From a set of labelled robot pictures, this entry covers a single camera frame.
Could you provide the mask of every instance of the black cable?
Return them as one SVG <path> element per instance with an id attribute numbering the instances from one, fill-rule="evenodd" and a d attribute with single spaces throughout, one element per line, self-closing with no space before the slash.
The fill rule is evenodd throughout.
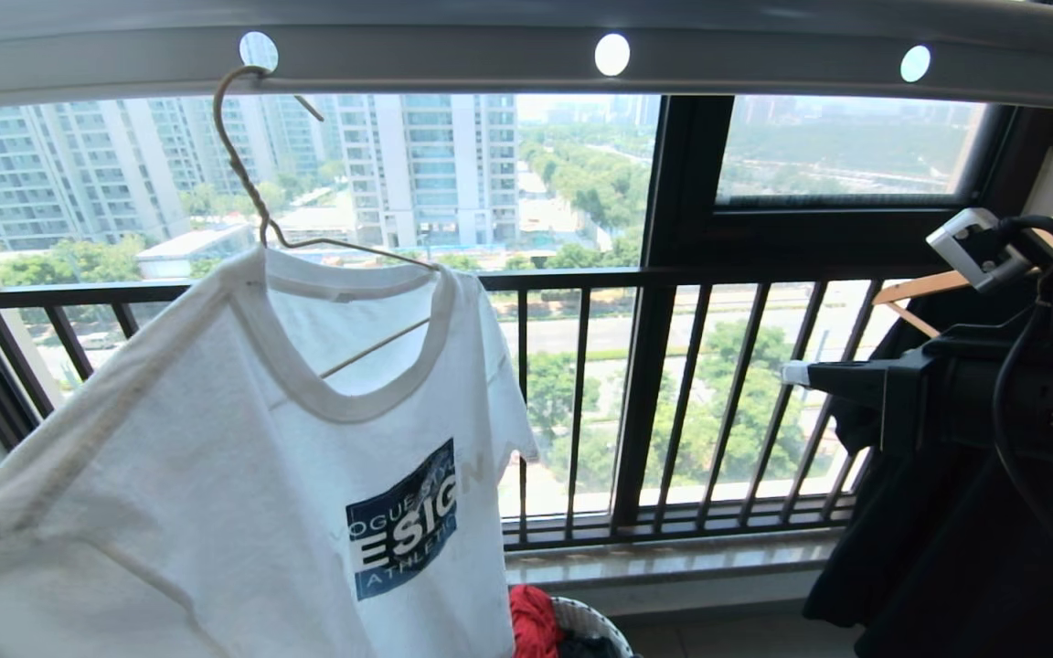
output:
<path id="1" fill-rule="evenodd" d="M 1018 228 L 1041 228 L 1048 231 L 1053 236 L 1053 219 L 1050 218 L 1027 217 L 1007 221 Z M 1006 468 L 1010 482 L 1015 487 L 1015 491 L 1018 492 L 1018 495 L 1022 497 L 1031 513 L 1035 514 L 1037 521 L 1050 534 L 1050 537 L 1053 538 L 1053 516 L 1050 516 L 1048 510 L 1040 503 L 1035 493 L 1031 491 L 1027 479 L 1021 474 L 1021 470 L 1018 468 L 1018 463 L 1015 461 L 1015 451 L 1011 446 L 1010 437 L 1007 436 L 1006 421 L 1004 421 L 1007 406 L 1007 387 L 1008 383 L 1010 383 L 1011 372 L 1015 368 L 1015 363 L 1018 363 L 1020 355 L 1022 355 L 1024 351 L 1027 351 L 1027 345 L 1031 341 L 1031 338 L 1035 336 L 1036 330 L 1039 328 L 1044 320 L 1048 320 L 1049 318 L 1050 304 L 1048 293 L 1050 287 L 1053 287 L 1053 263 L 1050 263 L 1042 271 L 1042 276 L 1039 279 L 1039 299 L 1035 302 L 1035 308 L 1031 312 L 1031 317 L 1027 320 L 1027 325 L 1022 326 L 1022 332 L 1016 338 L 1015 344 L 1011 346 L 1010 353 L 1007 354 L 1006 361 L 1001 362 L 1001 370 L 998 370 L 998 378 L 994 382 L 994 398 L 991 400 L 991 415 L 994 421 L 994 446 L 997 448 L 998 460 L 1001 462 L 1001 466 Z"/>

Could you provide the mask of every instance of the wire hanger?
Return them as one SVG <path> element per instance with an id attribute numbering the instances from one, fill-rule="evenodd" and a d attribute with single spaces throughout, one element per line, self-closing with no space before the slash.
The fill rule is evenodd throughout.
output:
<path id="1" fill-rule="evenodd" d="M 290 250 L 300 248 L 300 246 L 312 246 L 312 245 L 334 245 L 334 246 L 347 246 L 350 250 L 358 250 L 362 252 L 369 252 L 372 254 L 380 255 L 380 257 L 392 258 L 401 260 L 404 262 L 413 263 L 414 265 L 419 265 L 430 270 L 431 272 L 441 271 L 441 266 L 435 262 L 424 262 L 414 258 L 402 257 L 400 254 L 394 254 L 392 252 L 386 252 L 384 250 L 373 248 L 373 246 L 356 245 L 356 243 L 345 242 L 342 240 L 336 240 L 334 238 L 313 238 L 311 240 L 303 240 L 300 242 L 287 242 L 287 238 L 283 236 L 283 228 L 280 227 L 279 222 L 275 221 L 271 217 L 271 212 L 266 207 L 266 201 L 262 200 L 262 195 L 259 194 L 259 188 L 254 186 L 251 182 L 250 172 L 246 172 L 246 166 L 242 163 L 241 156 L 238 155 L 238 151 L 234 147 L 234 142 L 231 142 L 230 135 L 225 133 L 225 122 L 222 120 L 222 100 L 225 100 L 225 92 L 229 91 L 231 84 L 241 78 L 243 75 L 254 74 L 258 76 L 259 79 L 266 78 L 271 75 L 271 71 L 263 66 L 257 66 L 254 64 L 246 64 L 237 67 L 237 69 L 231 71 L 225 75 L 225 78 L 218 83 L 218 88 L 214 92 L 214 127 L 218 129 L 218 139 L 221 139 L 222 145 L 225 146 L 225 153 L 231 156 L 231 168 L 234 170 L 234 174 L 238 176 L 238 180 L 242 183 L 243 191 L 246 191 L 246 195 L 251 197 L 252 203 L 254 203 L 254 208 L 259 213 L 259 242 L 263 246 L 266 246 L 266 230 L 272 230 L 275 233 L 275 238 L 279 241 L 280 245 L 286 246 Z M 319 114 L 318 109 L 314 108 L 311 103 L 303 99 L 300 95 L 295 96 L 295 99 L 306 108 L 306 112 L 311 113 L 311 116 L 317 118 L 318 121 L 322 121 L 322 115 Z M 375 351 L 383 348 L 383 346 L 389 343 L 396 341 L 397 338 L 404 336 L 418 328 L 419 326 L 430 323 L 431 318 L 426 317 L 425 320 L 414 323 L 413 325 L 405 326 L 405 328 L 400 330 L 400 332 L 389 336 L 383 341 L 373 344 L 370 348 L 362 351 L 362 353 L 356 354 L 354 357 L 349 358 L 347 361 L 343 361 L 329 367 L 329 370 L 321 372 L 319 374 L 320 379 L 331 378 L 336 372 L 342 371 L 343 367 L 347 367 L 352 363 L 359 361 L 359 359 L 364 358 Z"/>

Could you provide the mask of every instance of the blue rectangular logo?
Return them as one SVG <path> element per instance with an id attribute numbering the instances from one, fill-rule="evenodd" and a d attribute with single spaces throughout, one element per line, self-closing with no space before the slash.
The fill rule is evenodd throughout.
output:
<path id="1" fill-rule="evenodd" d="M 356 600 L 401 586 L 457 530 L 453 439 L 382 495 L 347 505 Z"/>

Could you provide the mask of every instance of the red cloth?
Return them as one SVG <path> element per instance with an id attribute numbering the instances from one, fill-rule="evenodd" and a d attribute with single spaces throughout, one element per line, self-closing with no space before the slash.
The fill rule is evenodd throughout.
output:
<path id="1" fill-rule="evenodd" d="M 559 658 L 563 630 L 547 592 L 531 585 L 510 587 L 510 623 L 515 629 L 515 658 Z"/>

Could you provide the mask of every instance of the window sill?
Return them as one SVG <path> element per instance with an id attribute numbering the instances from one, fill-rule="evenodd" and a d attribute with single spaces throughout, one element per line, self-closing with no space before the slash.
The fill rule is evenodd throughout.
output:
<path id="1" fill-rule="evenodd" d="M 806 599 L 842 530 L 522 551 L 506 580 L 582 600 L 610 617 Z"/>

